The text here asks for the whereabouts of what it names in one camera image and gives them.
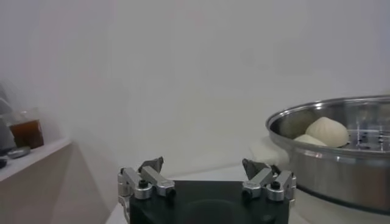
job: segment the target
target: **shelf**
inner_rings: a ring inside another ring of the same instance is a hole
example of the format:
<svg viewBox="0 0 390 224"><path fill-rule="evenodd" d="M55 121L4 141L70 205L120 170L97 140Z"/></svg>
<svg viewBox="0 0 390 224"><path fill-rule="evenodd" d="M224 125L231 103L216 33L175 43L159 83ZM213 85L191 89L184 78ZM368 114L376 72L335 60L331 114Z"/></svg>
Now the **shelf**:
<svg viewBox="0 0 390 224"><path fill-rule="evenodd" d="M33 149L30 154L25 157L18 159L8 159L7 165L0 169L0 182L11 177L12 175L24 170L25 168L33 165L34 163L43 160L49 155L55 153L56 151L63 149L65 146L69 145L71 140L68 138L59 139L54 142L45 144L42 147Z"/></svg>

